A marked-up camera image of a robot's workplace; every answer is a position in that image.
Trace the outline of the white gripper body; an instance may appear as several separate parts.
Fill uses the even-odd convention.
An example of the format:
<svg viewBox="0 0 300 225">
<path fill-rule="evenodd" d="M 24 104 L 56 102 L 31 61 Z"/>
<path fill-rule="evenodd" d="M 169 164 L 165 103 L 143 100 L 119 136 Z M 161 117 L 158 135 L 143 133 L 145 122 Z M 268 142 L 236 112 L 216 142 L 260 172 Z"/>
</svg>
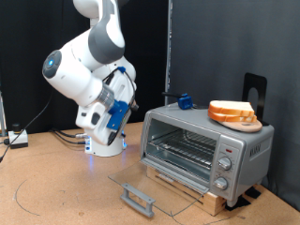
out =
<svg viewBox="0 0 300 225">
<path fill-rule="evenodd" d="M 95 142 L 111 145 L 121 135 L 134 106 L 135 77 L 135 68 L 116 68 L 102 82 L 95 101 L 79 107 L 76 125 Z"/>
</svg>

